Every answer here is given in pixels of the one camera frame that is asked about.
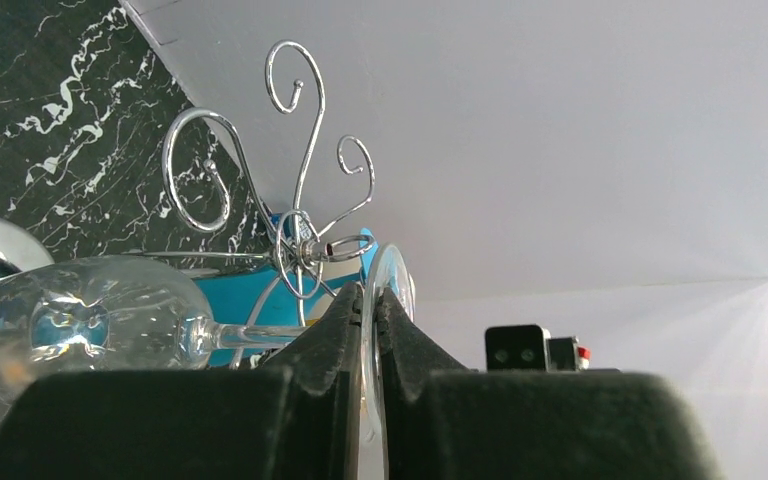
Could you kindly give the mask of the blue plastic wine glass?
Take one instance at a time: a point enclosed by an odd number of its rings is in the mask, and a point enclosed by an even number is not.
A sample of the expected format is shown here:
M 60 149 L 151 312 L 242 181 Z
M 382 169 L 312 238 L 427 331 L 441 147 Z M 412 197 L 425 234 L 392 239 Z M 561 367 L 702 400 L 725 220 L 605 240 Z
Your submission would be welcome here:
M 337 291 L 349 281 L 364 282 L 378 246 L 359 243 L 362 255 L 350 262 L 352 270 L 342 276 L 325 277 L 314 296 L 304 302 L 305 316 L 310 319 L 316 303 L 328 290 Z M 207 297 L 214 318 L 225 324 L 257 326 L 298 325 L 296 297 L 288 291 L 272 269 L 218 278 L 197 279 L 196 285 Z

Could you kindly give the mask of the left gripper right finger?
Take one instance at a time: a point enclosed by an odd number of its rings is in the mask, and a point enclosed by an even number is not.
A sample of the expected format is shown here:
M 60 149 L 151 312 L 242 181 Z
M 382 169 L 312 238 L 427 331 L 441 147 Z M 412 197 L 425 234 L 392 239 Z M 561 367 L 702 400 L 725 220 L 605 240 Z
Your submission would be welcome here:
M 374 305 L 391 479 L 719 479 L 689 405 L 663 378 L 615 369 L 461 364 L 392 292 Z

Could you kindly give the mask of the clear wine glass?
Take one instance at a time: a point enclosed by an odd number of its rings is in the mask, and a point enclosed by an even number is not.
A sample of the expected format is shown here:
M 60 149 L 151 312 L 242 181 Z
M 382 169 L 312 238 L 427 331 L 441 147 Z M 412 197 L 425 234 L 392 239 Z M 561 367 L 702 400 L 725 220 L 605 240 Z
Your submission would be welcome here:
M 217 322 L 191 280 L 153 260 L 71 260 L 0 279 L 0 397 L 61 372 L 200 369 L 221 347 L 299 334 Z

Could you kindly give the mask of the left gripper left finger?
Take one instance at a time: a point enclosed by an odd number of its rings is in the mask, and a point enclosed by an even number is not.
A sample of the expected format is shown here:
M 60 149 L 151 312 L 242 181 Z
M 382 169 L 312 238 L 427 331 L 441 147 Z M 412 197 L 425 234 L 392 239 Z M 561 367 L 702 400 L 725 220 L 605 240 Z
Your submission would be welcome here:
M 354 479 L 362 287 L 252 370 L 58 374 L 0 426 L 0 479 Z

